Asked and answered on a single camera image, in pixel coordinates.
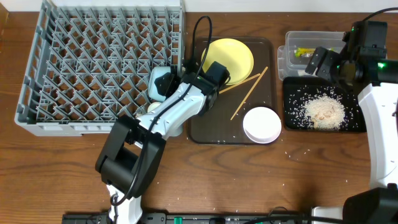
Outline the light blue bowl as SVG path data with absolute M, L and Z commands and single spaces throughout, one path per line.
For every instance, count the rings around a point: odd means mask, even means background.
M 164 93 L 159 93 L 164 83 L 163 76 L 171 72 L 171 67 L 154 67 L 150 74 L 148 95 L 154 101 L 163 102 L 166 99 Z

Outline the cream plastic cup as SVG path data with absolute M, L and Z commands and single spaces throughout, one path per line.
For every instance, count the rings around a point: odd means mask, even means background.
M 147 113 L 155 113 L 155 110 L 161 105 L 161 102 L 153 102 L 147 108 Z

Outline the pink bowl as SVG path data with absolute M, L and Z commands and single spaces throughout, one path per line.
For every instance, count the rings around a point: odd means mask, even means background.
M 245 114 L 243 130 L 252 142 L 269 144 L 281 134 L 282 123 L 278 114 L 272 109 L 256 107 Z

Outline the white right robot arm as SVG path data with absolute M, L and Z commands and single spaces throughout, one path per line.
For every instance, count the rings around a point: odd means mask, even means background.
M 340 53 L 317 47 L 305 69 L 356 94 L 366 125 L 370 189 L 346 199 L 340 223 L 397 223 L 397 61 L 386 34 L 386 22 L 354 22 Z

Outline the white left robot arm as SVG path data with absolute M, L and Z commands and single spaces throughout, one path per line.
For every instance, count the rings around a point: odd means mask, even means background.
M 229 71 L 218 62 L 183 77 L 167 67 L 152 72 L 159 77 L 152 77 L 149 86 L 163 97 L 161 104 L 137 118 L 118 118 L 95 164 L 110 193 L 107 223 L 139 221 L 141 196 L 157 173 L 166 140 L 186 120 L 206 113 L 229 80 Z

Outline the black waste tray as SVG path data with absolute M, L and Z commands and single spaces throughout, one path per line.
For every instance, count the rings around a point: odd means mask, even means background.
M 333 86 L 322 78 L 287 77 L 283 81 L 283 105 L 285 127 L 292 130 L 364 133 L 366 132 L 362 111 L 358 99 L 351 93 Z M 308 100 L 320 96 L 329 96 L 338 100 L 345 109 L 345 121 L 339 129 L 321 130 L 310 127 L 304 116 L 303 105 Z

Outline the clear plastic bin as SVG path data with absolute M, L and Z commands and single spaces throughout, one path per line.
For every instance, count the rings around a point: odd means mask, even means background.
M 294 50 L 298 47 L 315 49 L 324 47 L 340 53 L 345 46 L 343 32 L 289 31 L 285 35 L 285 45 L 278 48 L 277 64 L 279 79 L 287 77 L 315 77 L 305 72 L 310 58 L 296 58 Z

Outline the yellow plate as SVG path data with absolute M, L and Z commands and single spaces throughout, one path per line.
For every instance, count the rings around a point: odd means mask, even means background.
M 224 38 L 212 41 L 202 67 L 206 72 L 213 62 L 226 67 L 230 79 L 227 85 L 234 85 L 245 80 L 254 67 L 254 56 L 249 47 L 243 42 Z

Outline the pile of rice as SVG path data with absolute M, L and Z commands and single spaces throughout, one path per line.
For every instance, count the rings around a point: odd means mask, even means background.
M 329 96 L 308 100 L 303 108 L 304 116 L 313 129 L 337 130 L 345 121 L 344 106 Z

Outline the dark brown serving tray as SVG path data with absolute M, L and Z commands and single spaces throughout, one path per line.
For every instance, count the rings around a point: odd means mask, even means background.
M 245 134 L 243 118 L 249 110 L 263 106 L 277 111 L 277 91 L 274 72 L 274 47 L 263 37 L 238 37 L 251 50 L 254 56 L 254 68 L 250 77 L 261 73 L 265 67 L 267 72 L 260 81 L 254 78 L 236 88 L 221 93 L 213 107 L 202 116 L 194 116 L 187 121 L 187 135 L 197 144 L 232 144 L 255 145 Z M 257 82 L 249 97 L 234 119 L 240 102 Z

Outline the lower wooden chopstick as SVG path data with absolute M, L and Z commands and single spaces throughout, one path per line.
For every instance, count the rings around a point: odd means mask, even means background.
M 255 81 L 255 83 L 253 84 L 253 86 L 249 89 L 249 91 L 246 93 L 245 97 L 243 98 L 243 100 L 240 102 L 239 106 L 236 108 L 235 112 L 233 113 L 232 117 L 230 118 L 230 120 L 232 121 L 234 119 L 234 117 L 236 116 L 236 114 L 238 113 L 238 111 L 241 109 L 241 107 L 243 106 L 243 104 L 245 104 L 246 100 L 249 98 L 249 96 L 251 95 L 251 93 L 253 92 L 253 90 L 255 89 L 255 87 L 257 86 L 257 84 L 261 81 L 262 77 L 264 76 L 264 74 L 267 72 L 268 67 L 265 67 L 264 70 L 262 71 L 262 73 L 259 75 L 259 77 L 257 78 L 257 80 Z

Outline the wooden chopstick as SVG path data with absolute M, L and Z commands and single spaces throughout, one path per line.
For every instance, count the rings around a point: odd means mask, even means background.
M 232 121 L 234 119 L 234 117 L 236 116 L 236 114 L 238 113 L 238 111 L 241 109 L 241 107 L 243 106 L 243 104 L 245 104 L 246 100 L 249 98 L 249 96 L 251 95 L 251 93 L 253 92 L 253 90 L 255 89 L 255 87 L 257 86 L 257 84 L 261 81 L 262 77 L 264 76 L 264 74 L 267 72 L 268 67 L 265 67 L 264 70 L 262 71 L 262 73 L 259 75 L 259 77 L 257 78 L 257 80 L 255 81 L 255 83 L 253 84 L 253 86 L 249 89 L 249 91 L 246 93 L 245 97 L 243 98 L 243 100 L 240 102 L 239 106 L 236 108 L 235 112 L 233 113 L 232 117 L 230 118 L 230 120 Z
M 241 82 L 239 82 L 239 83 L 237 83 L 237 84 L 231 85 L 231 86 L 229 86 L 229 87 L 227 87 L 227 88 L 221 90 L 221 91 L 219 92 L 219 94 L 222 94 L 222 93 L 224 93 L 224 92 L 226 92 L 226 91 L 229 91 L 229 90 L 231 90 L 231 89 L 233 89 L 233 88 L 236 88 L 237 86 L 240 86 L 240 85 L 242 85 L 243 83 L 246 83 L 246 82 L 251 81 L 251 80 L 253 80 L 253 79 L 256 79 L 256 78 L 259 77 L 259 76 L 260 76 L 260 73 L 258 73 L 258 74 L 256 74 L 256 75 L 253 75 L 253 76 L 251 76 L 250 78 L 247 78 L 247 79 L 245 79 L 245 80 L 243 80 L 243 81 L 241 81 Z

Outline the upper wooden chopstick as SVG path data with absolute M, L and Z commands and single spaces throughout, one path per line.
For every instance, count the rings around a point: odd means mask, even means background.
M 224 93 L 224 92 L 226 92 L 226 91 L 229 91 L 229 90 L 231 90 L 231 89 L 233 89 L 233 88 L 236 88 L 237 86 L 240 86 L 240 85 L 242 85 L 243 83 L 246 83 L 246 82 L 251 81 L 251 80 L 253 80 L 253 79 L 256 79 L 256 78 L 259 77 L 259 76 L 260 76 L 260 73 L 258 73 L 258 74 L 256 74 L 256 75 L 253 75 L 253 76 L 251 76 L 250 78 L 247 78 L 247 79 L 245 79 L 245 80 L 243 80 L 243 81 L 241 81 L 241 82 L 239 82 L 239 83 L 237 83 L 237 84 L 231 85 L 231 86 L 229 86 L 229 87 L 227 87 L 227 88 L 221 90 L 221 91 L 219 92 L 219 94 L 222 94 L 222 93 Z

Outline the grey dish rack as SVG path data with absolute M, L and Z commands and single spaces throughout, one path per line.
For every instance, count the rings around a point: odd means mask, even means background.
M 182 70 L 183 1 L 42 1 L 15 123 L 36 136 L 110 132 L 144 114 L 156 67 Z

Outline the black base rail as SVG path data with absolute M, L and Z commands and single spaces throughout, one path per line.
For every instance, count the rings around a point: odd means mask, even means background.
M 64 214 L 61 224 L 111 224 L 114 223 L 107 213 Z M 137 221 L 138 224 L 296 224 L 296 223 L 342 223 L 340 220 L 327 222 L 303 218 L 301 215 L 287 212 L 274 213 L 265 216 L 249 215 L 167 215 L 164 213 L 145 213 Z

